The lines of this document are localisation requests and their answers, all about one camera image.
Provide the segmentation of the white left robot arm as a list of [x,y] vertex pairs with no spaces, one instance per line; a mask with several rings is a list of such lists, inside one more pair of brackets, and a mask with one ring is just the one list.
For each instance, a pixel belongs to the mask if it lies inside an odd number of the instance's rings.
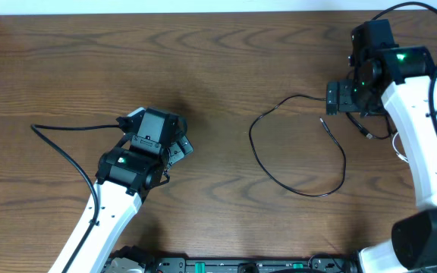
[[191,154],[180,115],[138,108],[117,119],[123,137],[104,153],[86,208],[52,272],[100,272],[149,191],[170,181],[172,165]]

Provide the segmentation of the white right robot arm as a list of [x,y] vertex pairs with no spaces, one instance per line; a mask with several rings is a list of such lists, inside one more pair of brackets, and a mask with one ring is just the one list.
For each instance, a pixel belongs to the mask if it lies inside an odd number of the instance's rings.
[[358,272],[412,272],[437,267],[437,79],[424,46],[395,43],[387,20],[351,32],[354,76],[332,81],[326,112],[388,115],[401,139],[413,177],[418,213],[394,224],[384,243],[362,249]]

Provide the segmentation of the black mounting rail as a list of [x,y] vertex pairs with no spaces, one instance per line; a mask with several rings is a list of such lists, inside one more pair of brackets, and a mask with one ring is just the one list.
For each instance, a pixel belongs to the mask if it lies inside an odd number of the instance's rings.
[[125,246],[112,253],[102,269],[105,273],[271,273],[325,272],[361,273],[356,259],[315,254],[299,259],[218,259],[187,256],[153,256],[136,246]]

